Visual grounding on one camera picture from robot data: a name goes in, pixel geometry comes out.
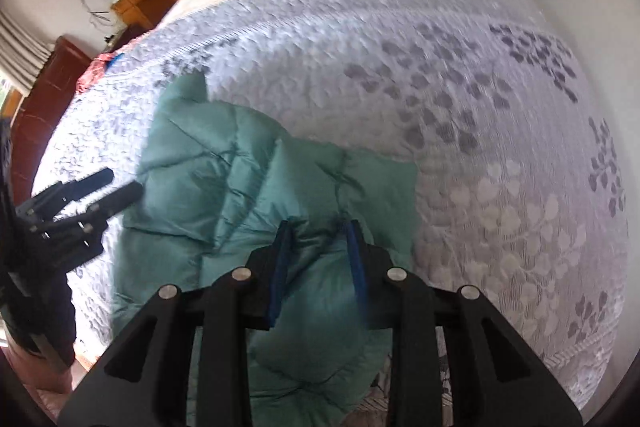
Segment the left black gloved hand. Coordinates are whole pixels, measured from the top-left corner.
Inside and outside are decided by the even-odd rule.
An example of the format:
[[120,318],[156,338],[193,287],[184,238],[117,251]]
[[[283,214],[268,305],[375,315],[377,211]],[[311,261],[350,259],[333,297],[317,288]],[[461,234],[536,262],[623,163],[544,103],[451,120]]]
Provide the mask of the left black gloved hand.
[[9,334],[30,355],[62,373],[75,361],[75,307],[65,274],[35,280],[1,268],[1,314]]

